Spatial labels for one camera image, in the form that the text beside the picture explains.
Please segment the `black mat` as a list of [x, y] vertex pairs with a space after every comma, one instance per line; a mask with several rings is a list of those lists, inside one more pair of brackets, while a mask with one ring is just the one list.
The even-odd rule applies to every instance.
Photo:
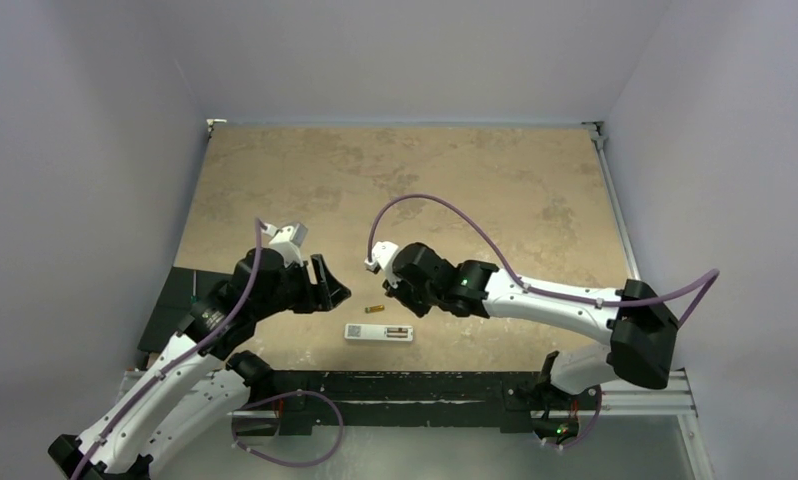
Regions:
[[[192, 271], [182, 267], [171, 268], [137, 345], [143, 354], [161, 353], [179, 322], [190, 312]], [[197, 301], [206, 297], [216, 284], [231, 278], [230, 274], [195, 271]]]

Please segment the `aluminium frame rail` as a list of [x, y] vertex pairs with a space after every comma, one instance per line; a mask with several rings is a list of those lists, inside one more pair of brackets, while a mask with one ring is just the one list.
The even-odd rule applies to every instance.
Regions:
[[[602, 121], [583, 122], [581, 126], [587, 130], [594, 145], [614, 214], [618, 238], [625, 254], [628, 273], [640, 280], [642, 278], [641, 268], [623, 213], [620, 200], [621, 189], [614, 179], [607, 157], [609, 137], [606, 134], [604, 123]], [[612, 389], [605, 396], [603, 412], [608, 415], [674, 419], [680, 435], [678, 450], [685, 458], [692, 478], [713, 479], [715, 477], [715, 471], [701, 434], [696, 398], [688, 371], [685, 368], [675, 369], [671, 372], [671, 386], [663, 392], [636, 390], [632, 387]]]

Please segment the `white remote control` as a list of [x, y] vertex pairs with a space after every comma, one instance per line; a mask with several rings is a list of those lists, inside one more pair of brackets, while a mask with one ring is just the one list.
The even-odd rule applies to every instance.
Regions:
[[344, 339], [366, 342], [402, 342], [414, 340], [414, 329], [407, 325], [346, 324]]

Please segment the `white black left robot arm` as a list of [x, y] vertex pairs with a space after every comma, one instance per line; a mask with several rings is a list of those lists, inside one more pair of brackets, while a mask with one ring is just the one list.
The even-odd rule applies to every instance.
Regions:
[[250, 250], [191, 305], [156, 363], [116, 405], [82, 433], [59, 436], [49, 456], [68, 479], [152, 479], [222, 415], [310, 396], [278, 383], [265, 360], [238, 348], [262, 320], [329, 312], [350, 296], [319, 254], [288, 262], [271, 248]]

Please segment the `gold green AAA battery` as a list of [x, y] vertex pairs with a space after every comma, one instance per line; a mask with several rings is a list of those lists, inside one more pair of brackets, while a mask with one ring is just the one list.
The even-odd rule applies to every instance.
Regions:
[[364, 312], [366, 314], [373, 314], [378, 312], [383, 312], [385, 310], [385, 305], [373, 305], [364, 308]]

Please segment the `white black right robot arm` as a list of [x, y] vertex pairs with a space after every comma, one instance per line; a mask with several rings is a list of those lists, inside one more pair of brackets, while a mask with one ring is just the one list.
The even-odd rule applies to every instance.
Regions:
[[489, 262], [453, 265], [422, 243], [378, 242], [365, 265], [383, 275], [387, 297], [418, 317], [437, 308], [455, 317], [532, 321], [591, 339], [585, 347], [548, 355], [536, 381], [538, 397], [548, 406], [615, 379], [649, 390], [669, 383], [679, 322], [639, 280], [614, 289], [513, 277]]

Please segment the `green handled screwdriver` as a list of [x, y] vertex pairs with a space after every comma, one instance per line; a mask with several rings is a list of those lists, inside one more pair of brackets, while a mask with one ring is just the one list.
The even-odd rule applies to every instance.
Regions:
[[197, 272], [191, 272], [191, 289], [190, 289], [190, 304], [193, 305], [197, 302]]

